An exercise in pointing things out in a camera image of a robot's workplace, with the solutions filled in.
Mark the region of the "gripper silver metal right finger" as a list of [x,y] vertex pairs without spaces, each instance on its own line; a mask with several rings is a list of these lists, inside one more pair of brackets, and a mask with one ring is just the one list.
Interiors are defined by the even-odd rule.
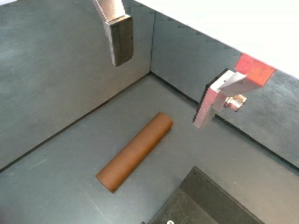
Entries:
[[274,71],[272,66],[241,53],[234,70],[225,69],[205,86],[193,125],[201,129],[222,109],[237,112],[246,101],[242,94],[261,88]]

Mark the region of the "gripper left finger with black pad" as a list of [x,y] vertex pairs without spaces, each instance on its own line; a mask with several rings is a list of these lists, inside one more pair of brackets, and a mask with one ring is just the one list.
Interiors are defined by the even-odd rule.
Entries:
[[106,34],[111,64],[118,67],[133,56],[133,19],[121,0],[91,0]]

